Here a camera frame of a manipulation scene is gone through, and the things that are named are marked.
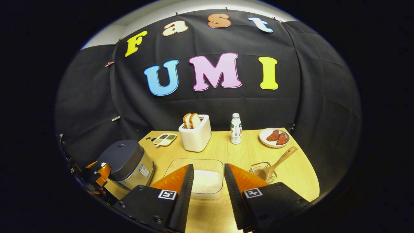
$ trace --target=wooden spatula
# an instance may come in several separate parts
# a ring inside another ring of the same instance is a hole
[[[272,178],[273,171],[279,166],[283,161],[285,161],[289,156],[291,156],[295,151],[298,149],[294,146],[289,148],[283,155],[280,157],[280,159],[272,166],[267,167],[265,169],[258,169],[253,172],[253,174],[257,177],[259,177],[262,180],[265,180],[268,182]]]

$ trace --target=white toaster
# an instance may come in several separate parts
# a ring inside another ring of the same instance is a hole
[[[178,128],[185,150],[200,152],[204,150],[211,138],[210,118],[208,115],[198,115],[200,124],[195,129],[184,128],[184,123]]]

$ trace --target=cutout letter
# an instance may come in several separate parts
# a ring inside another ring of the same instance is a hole
[[[183,32],[188,29],[188,27],[185,25],[185,21],[175,21],[170,24],[167,24],[164,27],[164,31],[162,32],[163,36],[170,36],[176,32]]]
[[[195,91],[204,91],[208,89],[208,84],[205,83],[204,77],[210,82],[210,84],[216,88],[219,85],[220,77],[223,74],[223,81],[221,86],[224,88],[236,88],[241,86],[241,82],[237,77],[236,59],[238,55],[236,53],[223,53],[217,66],[213,64],[205,56],[196,56],[190,58],[188,62],[194,65],[195,73],[195,85],[193,89]]]
[[[212,14],[207,19],[208,25],[212,28],[215,27],[228,27],[231,25],[230,20],[228,20],[229,16],[226,14]]]
[[[263,21],[259,18],[249,18],[250,21],[253,21],[253,23],[255,23],[256,27],[258,27],[258,29],[264,31],[264,32],[273,32],[273,30],[271,28],[267,28],[265,25],[267,25],[266,21]]]
[[[148,87],[152,94],[163,96],[173,93],[178,87],[178,74],[177,74],[178,60],[171,60],[164,63],[164,67],[167,68],[170,84],[162,87],[158,80],[159,66],[151,66],[144,70],[144,74],[147,76]]]
[[[129,40],[127,40],[128,49],[127,49],[127,53],[125,53],[125,57],[128,57],[129,55],[135,53],[138,50],[138,47],[136,46],[141,44],[142,37],[145,36],[146,34],[147,34],[147,31],[143,31],[139,33],[138,35],[131,37],[129,38]]]
[[[259,57],[259,62],[263,65],[263,82],[260,84],[262,89],[276,90],[278,84],[276,83],[276,74],[274,66],[277,60],[270,57]]]

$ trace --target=rice cooker lid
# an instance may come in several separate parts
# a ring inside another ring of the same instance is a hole
[[[110,178],[121,181],[128,178],[144,156],[144,149],[137,140],[121,140],[110,145],[98,158],[98,162],[111,167]]]

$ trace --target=rice cooker label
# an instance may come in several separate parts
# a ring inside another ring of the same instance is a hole
[[[145,178],[148,178],[149,170],[144,166],[144,164],[141,164],[139,171],[145,176]]]

